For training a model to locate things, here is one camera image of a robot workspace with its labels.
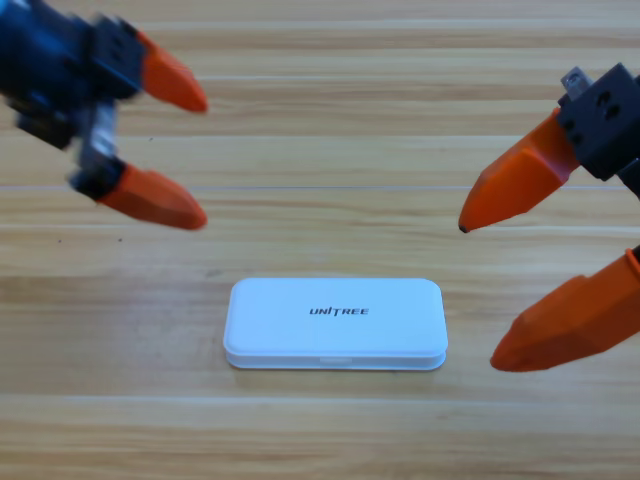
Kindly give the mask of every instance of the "black bracket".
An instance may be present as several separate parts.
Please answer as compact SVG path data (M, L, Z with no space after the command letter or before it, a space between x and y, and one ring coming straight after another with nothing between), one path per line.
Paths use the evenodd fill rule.
M562 79L557 120L594 177L614 175L640 197L640 81L618 64L597 81L574 68Z
M124 100L142 90L146 50L136 30L121 19L100 17L91 35L92 83L102 93Z
M113 98L101 98L83 111L78 171L69 179L77 192L98 201L118 185L126 168L116 155L116 107Z

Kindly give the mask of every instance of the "table surface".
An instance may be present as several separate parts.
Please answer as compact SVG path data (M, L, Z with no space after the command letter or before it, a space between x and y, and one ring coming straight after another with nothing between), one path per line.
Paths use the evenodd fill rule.
M0 113L0 478L637 479L640 340L546 372L489 358L519 312L639 243L621 183L578 171L463 235L479 172L575 65L640 68L635 0L58 0L190 65L208 116L122 107L127 160L187 185L201 232L67 187L70 154ZM222 348L249 276L426 277L431 373L256 372Z

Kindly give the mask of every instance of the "robotic hand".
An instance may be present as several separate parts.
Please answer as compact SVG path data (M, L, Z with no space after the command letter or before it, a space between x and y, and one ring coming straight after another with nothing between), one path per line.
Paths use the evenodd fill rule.
M617 175L640 197L640 77L618 64L593 82L574 68L559 108L487 167L459 219L464 233L528 212L583 167ZM604 352L640 331L640 246L591 277L578 276L525 310L491 364L549 369Z
M126 21L99 16L88 24L43 0L0 0L0 94L18 128L60 150L78 137L69 183L95 202L199 229L206 214L183 187L116 154L116 102L141 91L189 112L208 109L191 72Z

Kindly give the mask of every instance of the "white case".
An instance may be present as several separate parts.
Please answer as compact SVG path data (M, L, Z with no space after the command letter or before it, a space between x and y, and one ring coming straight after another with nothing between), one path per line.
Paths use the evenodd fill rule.
M248 278L224 336L251 369L432 370L447 347L440 288L417 278Z

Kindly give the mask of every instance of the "wood grain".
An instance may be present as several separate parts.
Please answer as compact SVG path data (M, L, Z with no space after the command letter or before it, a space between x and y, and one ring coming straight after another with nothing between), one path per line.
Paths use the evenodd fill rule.
M635 247L639 205L584 170L463 235L480 171L575 65L640 69L635 0L55 0L121 15L212 102L148 96L119 150L210 224L134 222L72 192L73 152L0 111L0 479L635 480L640 339L545 372L489 358L511 321ZM241 371L222 335L249 276L427 277L430 373Z

